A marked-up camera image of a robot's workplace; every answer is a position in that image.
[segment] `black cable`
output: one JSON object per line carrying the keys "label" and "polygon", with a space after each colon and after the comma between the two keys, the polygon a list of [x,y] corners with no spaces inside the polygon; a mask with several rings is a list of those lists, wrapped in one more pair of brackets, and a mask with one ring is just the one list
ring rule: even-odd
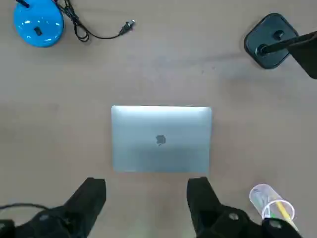
{"label": "black cable", "polygon": [[39,208],[42,210],[49,210],[48,207],[40,205],[40,204],[34,204],[34,203],[13,203],[13,204],[8,204],[8,205],[4,205],[4,206],[0,206],[0,210],[4,210],[7,208],[12,208],[12,207],[35,207],[35,208]]}
{"label": "black cable", "polygon": [[[7,204],[7,205],[3,205],[0,206],[0,211],[4,210],[4,209],[8,209],[8,208],[14,208],[14,207],[34,207],[34,208],[38,208],[38,209],[42,209],[45,211],[50,211],[50,208],[41,205],[41,204],[36,204],[36,203],[12,203],[12,204]],[[61,223],[63,224],[63,226],[67,229],[67,227],[69,226],[68,222],[66,220],[63,219],[63,217],[57,216],[55,214],[50,214],[48,213],[48,216],[53,217],[58,219],[59,221],[61,221]]]}
{"label": "black cable", "polygon": [[[90,36],[93,36],[93,37],[96,37],[98,39],[102,39],[102,40],[105,40],[105,39],[114,39],[114,38],[117,38],[119,36],[122,36],[124,35],[125,33],[127,33],[128,31],[132,30],[133,28],[133,25],[135,24],[135,21],[134,20],[131,20],[131,21],[127,21],[125,23],[125,25],[121,28],[121,30],[119,31],[119,33],[115,36],[111,36],[111,37],[100,37],[100,36],[97,36],[95,35],[94,33],[92,33],[90,30],[87,29],[86,26],[84,26],[84,24],[79,20],[79,17],[78,15],[75,13],[75,10],[74,10],[74,7],[73,5],[71,4],[70,0],[64,0],[64,3],[65,5],[62,6],[61,4],[58,3],[58,0],[52,0],[55,5],[57,6],[57,8],[63,12],[66,16],[68,16],[71,21],[73,22],[74,24],[74,31],[75,31],[75,34],[77,36],[77,38],[81,41],[81,42],[87,42],[89,41],[89,38]],[[78,34],[78,28],[81,28],[85,34],[84,36],[80,36]]]}

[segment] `blue round device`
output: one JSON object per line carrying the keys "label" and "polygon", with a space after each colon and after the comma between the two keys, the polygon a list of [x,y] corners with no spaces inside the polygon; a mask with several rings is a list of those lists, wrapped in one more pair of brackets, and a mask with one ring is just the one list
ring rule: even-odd
{"label": "blue round device", "polygon": [[23,0],[22,3],[16,5],[13,15],[20,37],[36,47],[55,44],[64,30],[64,19],[55,3],[52,0]]}

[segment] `silver laptop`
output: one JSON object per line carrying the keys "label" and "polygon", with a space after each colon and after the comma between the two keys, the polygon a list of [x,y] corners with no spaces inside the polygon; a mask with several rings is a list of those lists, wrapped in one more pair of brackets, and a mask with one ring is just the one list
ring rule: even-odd
{"label": "silver laptop", "polygon": [[209,172],[211,108],[112,106],[118,172]]}

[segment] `plastic cup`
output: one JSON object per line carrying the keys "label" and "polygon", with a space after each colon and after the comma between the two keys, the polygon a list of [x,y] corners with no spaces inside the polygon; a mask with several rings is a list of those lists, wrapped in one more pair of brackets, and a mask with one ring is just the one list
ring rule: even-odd
{"label": "plastic cup", "polygon": [[293,205],[283,199],[271,186],[267,184],[259,184],[251,189],[249,199],[264,218],[279,218],[292,222],[295,217],[295,209]]}

